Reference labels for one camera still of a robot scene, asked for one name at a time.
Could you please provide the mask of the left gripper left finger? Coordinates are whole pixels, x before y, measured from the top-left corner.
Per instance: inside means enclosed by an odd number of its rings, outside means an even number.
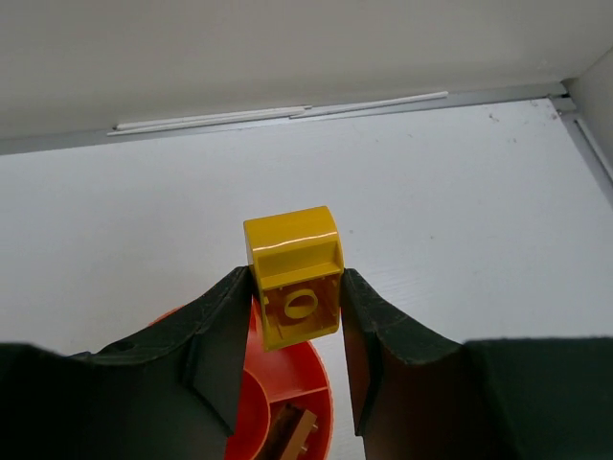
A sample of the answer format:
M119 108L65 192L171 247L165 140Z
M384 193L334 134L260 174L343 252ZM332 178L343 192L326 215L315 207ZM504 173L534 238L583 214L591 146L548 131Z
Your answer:
M253 279L241 266L96 353L1 347L5 459L220 459L238 422Z

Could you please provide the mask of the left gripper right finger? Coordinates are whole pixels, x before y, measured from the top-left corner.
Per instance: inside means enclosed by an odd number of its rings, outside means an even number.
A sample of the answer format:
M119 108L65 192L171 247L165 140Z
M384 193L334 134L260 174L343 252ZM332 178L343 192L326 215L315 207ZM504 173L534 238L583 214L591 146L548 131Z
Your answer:
M458 343L342 276L354 429L369 459L608 459L608 337Z

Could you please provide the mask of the brown lego plate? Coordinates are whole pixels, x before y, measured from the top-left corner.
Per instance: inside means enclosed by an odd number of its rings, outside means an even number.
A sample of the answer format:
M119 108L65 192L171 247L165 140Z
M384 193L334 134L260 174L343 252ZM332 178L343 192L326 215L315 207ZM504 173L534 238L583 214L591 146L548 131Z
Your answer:
M308 452L307 439L318 430L310 410L285 403L271 422L258 459L293 460Z

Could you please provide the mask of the large yellow lego brick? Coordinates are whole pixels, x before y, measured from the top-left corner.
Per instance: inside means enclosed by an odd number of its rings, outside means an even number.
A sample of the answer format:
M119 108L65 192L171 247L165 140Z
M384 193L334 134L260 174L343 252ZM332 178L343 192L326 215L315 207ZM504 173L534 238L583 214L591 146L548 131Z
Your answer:
M329 208L248 219L243 230L263 349L336 333L344 256Z

